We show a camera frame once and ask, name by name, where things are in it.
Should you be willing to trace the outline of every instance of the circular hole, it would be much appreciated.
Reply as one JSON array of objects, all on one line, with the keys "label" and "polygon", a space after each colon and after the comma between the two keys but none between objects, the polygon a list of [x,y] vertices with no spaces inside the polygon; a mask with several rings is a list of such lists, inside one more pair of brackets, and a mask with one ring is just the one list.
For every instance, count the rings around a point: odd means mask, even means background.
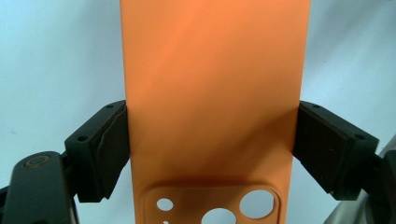
[{"label": "circular hole", "polygon": [[77,140],[78,140],[79,142],[83,142],[83,141],[85,141],[85,140],[87,140],[87,139],[88,139],[88,136],[85,136],[85,135],[82,135],[82,136],[80,136],[80,137],[77,138]]},{"label": "circular hole", "polygon": [[235,224],[235,215],[225,208],[215,208],[208,211],[202,218],[202,224]]},{"label": "circular hole", "polygon": [[163,199],[158,200],[157,206],[160,210],[167,212],[173,208],[173,203],[169,199],[163,198]]},{"label": "circular hole", "polygon": [[253,190],[245,195],[239,208],[246,217],[265,217],[274,209],[274,195],[263,189]]},{"label": "circular hole", "polygon": [[355,137],[357,137],[358,139],[360,139],[360,140],[364,140],[364,139],[366,139],[363,135],[361,135],[361,134],[355,134]]}]

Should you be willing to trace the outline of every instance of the white backdrop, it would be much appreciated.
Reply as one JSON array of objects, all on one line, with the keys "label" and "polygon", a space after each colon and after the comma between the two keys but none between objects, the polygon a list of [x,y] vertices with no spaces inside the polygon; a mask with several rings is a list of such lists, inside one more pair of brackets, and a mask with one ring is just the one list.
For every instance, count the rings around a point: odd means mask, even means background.
[{"label": "white backdrop", "polygon": [[[396,1],[313,0],[301,99],[380,139],[396,133]],[[15,163],[64,151],[99,108],[124,99],[118,1],[0,2],[0,188]],[[337,205],[294,161],[289,224],[323,223]],[[82,224],[134,223],[129,165]]]}]

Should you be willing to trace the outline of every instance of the orange plastic panel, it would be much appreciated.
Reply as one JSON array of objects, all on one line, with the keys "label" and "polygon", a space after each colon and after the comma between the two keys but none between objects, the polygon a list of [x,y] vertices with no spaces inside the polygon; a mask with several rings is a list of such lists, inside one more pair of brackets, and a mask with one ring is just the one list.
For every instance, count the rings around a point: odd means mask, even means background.
[{"label": "orange plastic panel", "polygon": [[[308,0],[121,0],[137,224],[201,223],[214,208],[285,222],[308,12]],[[255,189],[274,196],[262,218],[239,209]]]}]

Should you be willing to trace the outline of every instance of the orange phone case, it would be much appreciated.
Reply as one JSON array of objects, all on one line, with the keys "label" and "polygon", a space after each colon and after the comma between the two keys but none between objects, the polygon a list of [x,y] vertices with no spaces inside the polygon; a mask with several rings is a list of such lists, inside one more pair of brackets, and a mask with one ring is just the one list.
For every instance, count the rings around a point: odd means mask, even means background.
[{"label": "orange phone case", "polygon": [[285,223],[309,1],[120,3],[136,223]]}]

